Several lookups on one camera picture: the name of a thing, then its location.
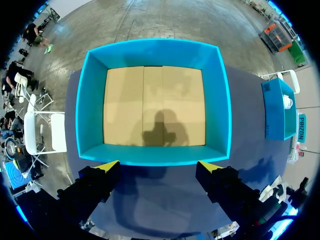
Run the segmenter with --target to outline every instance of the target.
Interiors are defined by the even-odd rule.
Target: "cardboard sheet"
[[[143,145],[164,145],[163,68],[144,67]]]
[[[143,78],[143,66],[108,70],[103,103],[105,144],[143,145]]]
[[[108,70],[104,143],[200,146],[206,143],[205,129],[201,70],[172,66]]]
[[[163,67],[163,115],[167,132],[164,135],[165,146],[199,146],[206,143],[201,70]]]

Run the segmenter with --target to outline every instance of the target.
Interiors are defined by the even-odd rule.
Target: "small blue bin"
[[[287,140],[297,133],[297,110],[294,91],[276,78],[262,83],[265,107],[265,138]],[[283,95],[293,101],[290,109],[285,109]]]
[[[124,146],[104,144],[103,105],[109,69],[172,66],[202,71],[205,100],[205,145]],[[225,65],[214,45],[181,39],[137,39],[90,50],[84,60],[75,109],[80,158],[123,165],[179,166],[198,160],[226,160],[231,146],[231,101]]]

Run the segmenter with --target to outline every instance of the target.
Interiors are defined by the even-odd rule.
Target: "white folding chair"
[[[36,143],[36,114],[50,114],[53,151],[38,151]],[[24,116],[24,143],[30,155],[55,154],[67,151],[65,113],[61,111],[28,111]]]
[[[283,81],[284,80],[283,73],[290,73],[290,76],[291,76],[291,79],[292,79],[292,82],[293,82],[293,86],[294,86],[294,94],[300,93],[300,85],[299,85],[299,81],[298,81],[298,78],[297,78],[297,74],[292,69],[286,70],[286,71],[277,71],[277,72],[274,72],[274,73],[262,75],[260,77],[263,78],[264,80],[269,81],[269,80],[273,79],[276,76],[277,78],[279,78],[279,79],[281,79]]]
[[[48,92],[42,95],[41,97],[39,97],[38,99],[35,94],[30,95],[29,92],[27,91],[28,79],[25,76],[22,76],[21,74],[17,73],[14,77],[14,81],[17,83],[14,97],[16,99],[19,99],[19,103],[23,103],[24,100],[26,99],[28,101],[28,111],[29,110],[42,111],[54,102],[54,100],[51,98]],[[36,104],[40,100],[44,99],[45,97],[48,97],[50,101],[41,109],[36,107]]]

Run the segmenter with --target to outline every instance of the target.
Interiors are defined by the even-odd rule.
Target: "floor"
[[[141,38],[176,38],[219,46],[224,63],[255,75],[295,69],[289,52],[272,55],[258,37],[266,20],[237,0],[93,0],[43,33],[54,44],[30,49],[25,68],[34,71],[54,103],[51,111],[64,111],[69,75],[82,68],[88,50]],[[51,133],[44,124],[44,142],[50,149]],[[69,184],[65,153],[49,154],[40,179],[52,196]]]

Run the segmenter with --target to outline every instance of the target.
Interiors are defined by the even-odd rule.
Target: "green shoe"
[[[53,48],[53,44],[51,44],[49,47],[48,47],[48,53],[50,53],[51,52],[51,49]]]

